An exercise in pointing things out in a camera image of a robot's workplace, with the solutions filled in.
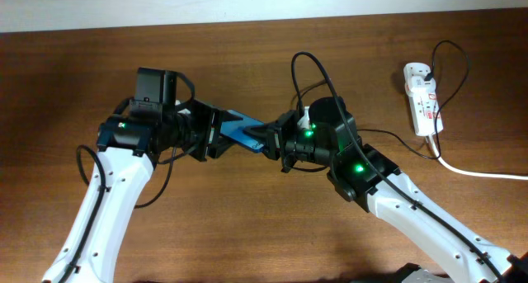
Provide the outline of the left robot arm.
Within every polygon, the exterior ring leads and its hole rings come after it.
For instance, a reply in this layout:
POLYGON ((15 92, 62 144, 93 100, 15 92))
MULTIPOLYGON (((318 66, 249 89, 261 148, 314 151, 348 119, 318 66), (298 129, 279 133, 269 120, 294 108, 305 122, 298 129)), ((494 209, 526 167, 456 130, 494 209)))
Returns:
POLYGON ((73 227, 44 282, 111 282, 137 200, 167 149, 182 149, 198 161, 217 158, 227 147, 221 126, 238 117, 190 97, 177 102, 183 73, 139 68, 135 95, 123 100, 97 135, 87 193, 73 227))

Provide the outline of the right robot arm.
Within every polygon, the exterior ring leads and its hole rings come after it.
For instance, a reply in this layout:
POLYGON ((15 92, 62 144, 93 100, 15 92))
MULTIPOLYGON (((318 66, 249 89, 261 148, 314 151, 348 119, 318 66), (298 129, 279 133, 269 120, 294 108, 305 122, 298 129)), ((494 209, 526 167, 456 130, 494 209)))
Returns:
POLYGON ((526 257, 476 234, 424 195, 396 163, 363 144, 340 97, 320 98, 308 110, 288 111, 243 131, 263 145, 268 158, 281 162, 283 172, 297 162, 326 170, 344 200, 404 234, 453 282, 527 280, 526 257))

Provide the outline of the blue Galaxy smartphone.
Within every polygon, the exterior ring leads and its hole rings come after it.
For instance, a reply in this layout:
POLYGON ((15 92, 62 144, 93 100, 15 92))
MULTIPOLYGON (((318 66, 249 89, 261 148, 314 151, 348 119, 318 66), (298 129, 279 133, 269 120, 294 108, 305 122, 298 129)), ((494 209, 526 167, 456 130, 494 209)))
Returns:
POLYGON ((246 116, 235 110, 227 110, 226 117, 221 124, 220 134, 231 139, 234 143, 252 151, 254 153, 260 153, 264 144, 260 143, 257 139, 254 139, 249 134, 246 134, 244 130, 247 127, 261 126, 263 123, 259 120, 255 120, 250 116, 246 116))

